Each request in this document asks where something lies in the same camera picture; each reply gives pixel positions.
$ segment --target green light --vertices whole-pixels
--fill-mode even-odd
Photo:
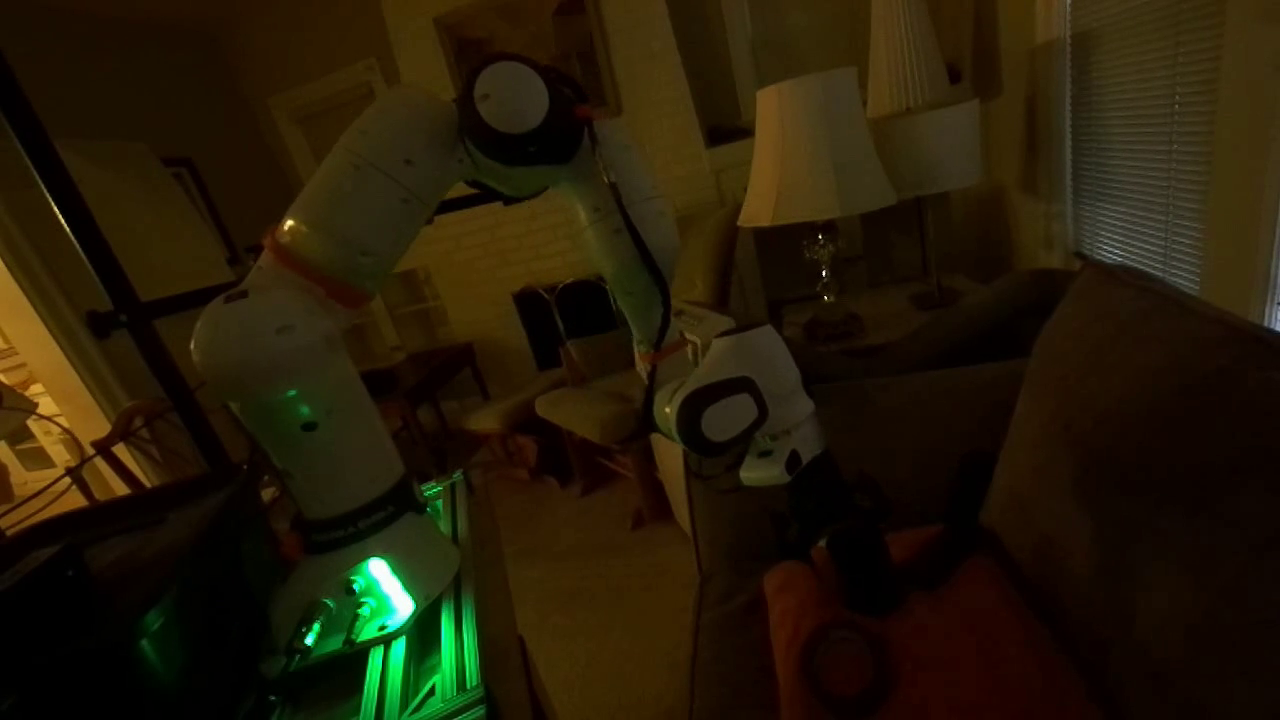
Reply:
[[[463,511],[470,486],[437,480],[421,489],[439,534],[453,542],[470,537]],[[477,588],[459,575],[439,600],[425,605],[425,622],[366,663],[366,714],[369,718],[483,718],[480,678],[480,618]]]
[[[403,594],[402,575],[394,571],[388,561],[369,558],[369,575],[375,581],[375,588],[394,600],[402,625],[418,611],[418,600]]]
[[[307,650],[307,654],[322,646],[322,634],[323,634],[323,622],[318,618],[318,622],[307,625],[307,638],[303,638],[303,650]]]
[[[358,627],[354,627],[358,646],[394,638],[414,622],[418,600],[407,597],[403,581],[394,571],[388,561],[369,558],[366,566],[354,568],[348,581],[358,594]]]
[[[287,402],[297,419],[303,419],[303,425],[318,419],[318,403],[297,386],[285,389],[285,402]]]

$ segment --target metal pole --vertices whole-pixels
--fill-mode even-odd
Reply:
[[[124,328],[128,328],[132,346],[142,350],[145,363],[153,369],[155,386],[165,389],[165,395],[174,402],[179,419],[189,425],[192,445],[210,462],[213,475],[232,480],[232,462],[227,462],[215,429],[210,425],[179,363],[167,356],[167,350],[165,350],[155,325],[150,322],[119,256],[114,251],[103,227],[98,225],[91,207],[86,203],[69,164],[62,161],[57,143],[49,140],[37,110],[21,93],[6,55],[0,55],[0,119],[8,119],[8,130],[21,143],[21,158],[28,161],[49,207],[62,216],[69,240],[81,249],[90,270],[101,278],[103,294],[118,305],[118,318],[124,322]]]

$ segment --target lamp base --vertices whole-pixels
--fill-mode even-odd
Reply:
[[[954,286],[930,286],[919,294],[914,294],[914,305],[919,312],[940,312],[940,308],[954,308],[961,300],[961,294]]]

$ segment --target floor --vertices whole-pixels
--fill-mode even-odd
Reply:
[[[624,486],[577,496],[491,475],[515,627],[554,720],[686,720],[697,561],[676,525],[627,530]]]

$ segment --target armrest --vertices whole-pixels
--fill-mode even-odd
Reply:
[[[1065,270],[1029,270],[966,296],[888,350],[852,356],[802,350],[796,362],[809,386],[1017,362],[1032,351],[1072,282],[1076,271]]]
[[[839,475],[871,480],[888,525],[932,525],[978,462],[996,464],[1019,375],[1024,362],[848,379],[817,403]]]

